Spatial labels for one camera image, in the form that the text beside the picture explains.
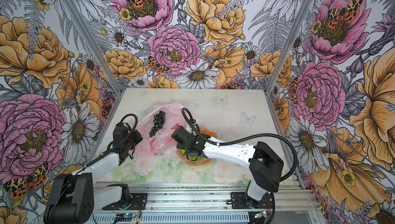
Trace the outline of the pink scalloped bowl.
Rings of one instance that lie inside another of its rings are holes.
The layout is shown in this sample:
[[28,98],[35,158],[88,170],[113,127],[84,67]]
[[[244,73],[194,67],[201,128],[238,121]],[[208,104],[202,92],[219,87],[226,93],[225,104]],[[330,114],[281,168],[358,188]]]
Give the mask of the pink scalloped bowl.
[[[218,137],[215,132],[208,130],[207,127],[204,125],[200,127],[200,131],[202,134],[209,135],[214,138]],[[182,149],[177,149],[176,154],[182,161],[184,161],[187,165],[191,167],[207,166],[213,162],[213,159],[203,157],[195,158],[192,156],[187,156],[186,151]]]

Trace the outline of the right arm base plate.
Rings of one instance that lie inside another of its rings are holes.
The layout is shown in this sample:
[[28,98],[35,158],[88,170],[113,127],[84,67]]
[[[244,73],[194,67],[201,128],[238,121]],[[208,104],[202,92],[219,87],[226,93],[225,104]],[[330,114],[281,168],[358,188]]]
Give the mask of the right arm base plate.
[[231,192],[230,200],[227,202],[233,209],[272,209],[275,199],[272,194],[266,193],[261,200],[248,197],[243,192]]

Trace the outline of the small orange fruit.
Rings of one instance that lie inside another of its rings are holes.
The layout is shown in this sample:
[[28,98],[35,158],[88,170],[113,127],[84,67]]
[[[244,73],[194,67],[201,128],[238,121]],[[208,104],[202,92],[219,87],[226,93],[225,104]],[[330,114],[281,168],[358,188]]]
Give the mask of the small orange fruit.
[[215,132],[206,131],[204,134],[213,138],[217,138],[217,134]]

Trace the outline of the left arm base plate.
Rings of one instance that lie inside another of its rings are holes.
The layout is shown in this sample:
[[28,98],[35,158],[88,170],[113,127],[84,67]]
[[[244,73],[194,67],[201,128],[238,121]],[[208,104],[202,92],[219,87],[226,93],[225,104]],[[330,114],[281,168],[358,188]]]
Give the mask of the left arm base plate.
[[104,211],[116,211],[116,210],[145,210],[147,204],[147,193],[131,193],[130,201],[126,203],[111,203],[103,207]]

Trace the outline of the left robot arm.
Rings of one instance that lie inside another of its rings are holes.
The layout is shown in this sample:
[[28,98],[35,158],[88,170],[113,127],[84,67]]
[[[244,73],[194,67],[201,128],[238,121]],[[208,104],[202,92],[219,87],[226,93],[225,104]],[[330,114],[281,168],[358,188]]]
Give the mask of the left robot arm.
[[52,184],[43,221],[46,224],[84,224],[103,207],[115,205],[127,208],[132,197],[128,186],[111,184],[102,190],[94,185],[108,172],[121,165],[143,140],[135,127],[118,123],[110,147],[81,169],[57,176]]

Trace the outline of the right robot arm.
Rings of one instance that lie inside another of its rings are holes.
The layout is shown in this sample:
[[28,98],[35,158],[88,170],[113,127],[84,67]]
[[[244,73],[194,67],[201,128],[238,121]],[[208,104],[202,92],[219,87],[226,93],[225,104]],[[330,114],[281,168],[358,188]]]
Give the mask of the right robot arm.
[[171,137],[177,148],[191,159],[208,158],[230,162],[247,168],[252,174],[244,195],[246,205],[258,208],[263,197],[276,193],[281,182],[283,160],[264,142],[253,145],[225,145],[207,134],[197,134],[180,126]]

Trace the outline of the bright green bumpy fruit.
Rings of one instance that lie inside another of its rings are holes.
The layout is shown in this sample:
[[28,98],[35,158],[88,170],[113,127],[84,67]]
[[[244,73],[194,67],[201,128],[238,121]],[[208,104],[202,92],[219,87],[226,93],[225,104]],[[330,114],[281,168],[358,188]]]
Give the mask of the bright green bumpy fruit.
[[198,157],[196,154],[190,152],[185,152],[184,155],[186,156],[188,161],[199,161],[202,159],[201,157]]

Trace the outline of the pink plastic bag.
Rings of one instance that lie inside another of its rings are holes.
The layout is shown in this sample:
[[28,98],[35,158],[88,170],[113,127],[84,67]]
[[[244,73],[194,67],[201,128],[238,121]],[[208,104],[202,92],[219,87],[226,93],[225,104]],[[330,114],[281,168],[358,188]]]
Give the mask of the pink plastic bag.
[[143,140],[136,146],[139,156],[158,156],[175,142],[171,135],[180,126],[187,125],[182,116],[183,105],[171,103],[155,106],[141,121],[137,131]]

